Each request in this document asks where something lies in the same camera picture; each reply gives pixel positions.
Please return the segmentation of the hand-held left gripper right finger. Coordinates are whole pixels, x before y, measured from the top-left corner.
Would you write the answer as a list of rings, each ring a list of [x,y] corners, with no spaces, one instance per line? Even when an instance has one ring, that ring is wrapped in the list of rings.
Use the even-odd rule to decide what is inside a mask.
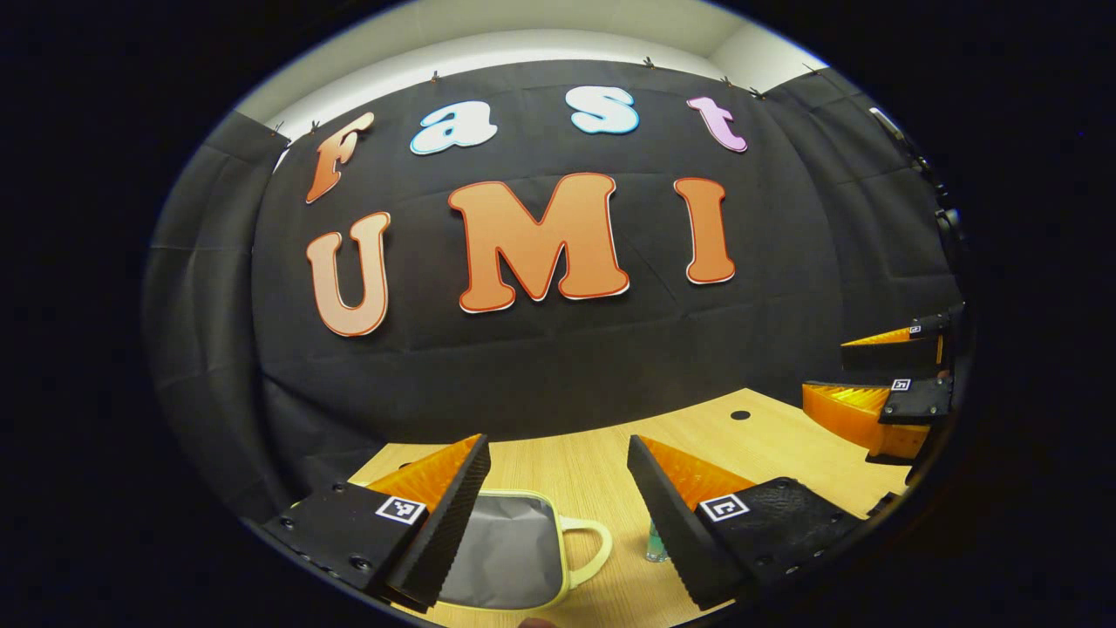
[[[701,611],[785,589],[864,522],[800,481],[750,481],[642,434],[627,468]]]

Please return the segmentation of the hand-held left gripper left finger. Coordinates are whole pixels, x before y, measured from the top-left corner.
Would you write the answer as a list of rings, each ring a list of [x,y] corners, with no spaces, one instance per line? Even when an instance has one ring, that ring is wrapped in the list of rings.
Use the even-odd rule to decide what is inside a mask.
[[[359,485],[335,481],[262,525],[324,574],[411,611],[435,605],[491,467],[485,434]]]

